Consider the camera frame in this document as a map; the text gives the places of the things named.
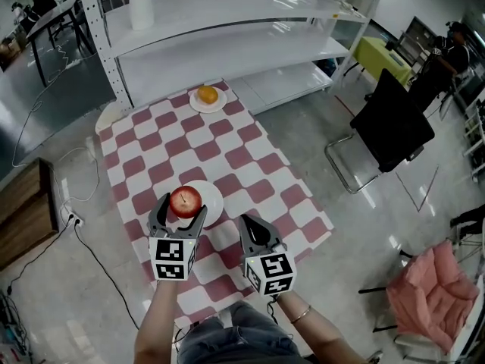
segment white vase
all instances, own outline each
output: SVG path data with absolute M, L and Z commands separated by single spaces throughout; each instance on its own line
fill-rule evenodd
M 135 31 L 145 30 L 154 23 L 152 0 L 130 0 L 131 27 Z

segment pink cushion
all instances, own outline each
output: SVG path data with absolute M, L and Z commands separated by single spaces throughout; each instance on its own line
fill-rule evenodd
M 387 287 L 387 296 L 399 333 L 423 335 L 448 353 L 478 288 L 460 270 L 447 240 L 413 258 Z

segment black and white marker cube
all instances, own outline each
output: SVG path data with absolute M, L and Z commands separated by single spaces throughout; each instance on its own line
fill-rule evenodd
M 261 295 L 275 295 L 292 290 L 296 279 L 296 266 L 288 252 L 248 257 L 244 264 L 245 276 Z
M 197 240 L 149 238 L 150 259 L 158 281 L 186 281 L 196 260 Z

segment bracelet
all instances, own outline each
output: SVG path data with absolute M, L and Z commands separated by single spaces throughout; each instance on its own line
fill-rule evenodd
M 308 308 L 297 319 L 294 319 L 293 321 L 291 321 L 291 325 L 294 325 L 300 319 L 302 319 L 303 317 L 305 317 L 310 312 L 310 310 L 311 310 L 311 306 L 308 306 Z

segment table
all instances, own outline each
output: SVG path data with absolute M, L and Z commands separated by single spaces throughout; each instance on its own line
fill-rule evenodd
M 351 66 L 343 76 L 346 76 L 351 69 L 360 64 L 363 67 L 362 71 L 367 70 L 377 81 L 383 69 L 390 71 L 403 86 L 411 78 L 411 66 L 395 51 L 387 50 L 386 43 L 382 39 L 363 36 L 355 48 L 354 58 L 357 63 Z
M 141 109 L 99 132 L 117 207 L 135 253 L 153 287 L 148 214 L 157 200 L 191 180 L 222 193 L 222 216 L 203 230 L 188 281 L 180 282 L 176 323 L 185 327 L 252 292 L 243 277 L 237 219 L 262 217 L 280 231 L 296 261 L 331 235 L 333 225 L 288 159 L 224 81 L 226 106 L 199 114 L 189 89 Z M 169 212 L 167 223 L 182 226 Z
M 89 45 L 86 37 L 84 36 L 83 31 L 79 28 L 76 18 L 74 17 L 74 14 L 72 12 L 72 7 L 76 3 L 76 0 L 66 0 L 65 2 L 61 3 L 57 7 L 53 8 L 49 12 L 45 13 L 32 27 L 30 30 L 29 34 L 27 35 L 28 40 L 32 43 L 32 51 L 33 51 L 33 56 L 36 59 L 36 65 L 37 65 L 37 70 L 39 71 L 39 76 L 40 80 L 44 84 L 44 86 L 47 86 L 45 83 L 45 78 L 44 78 L 44 73 L 42 72 L 42 67 L 40 66 L 40 60 L 39 60 L 39 53 L 37 52 L 37 47 L 36 47 L 36 37 L 45 29 L 47 28 L 49 39 L 51 40 L 52 43 L 52 48 L 55 49 L 55 44 L 54 40 L 52 38 L 51 34 L 51 28 L 50 26 L 55 22 L 59 21 L 61 18 L 63 18 L 66 15 L 69 15 L 74 31 L 76 32 L 76 35 L 83 41 L 84 45 L 86 48 L 89 50 L 91 54 L 93 54 L 93 51 L 91 49 L 91 46 Z

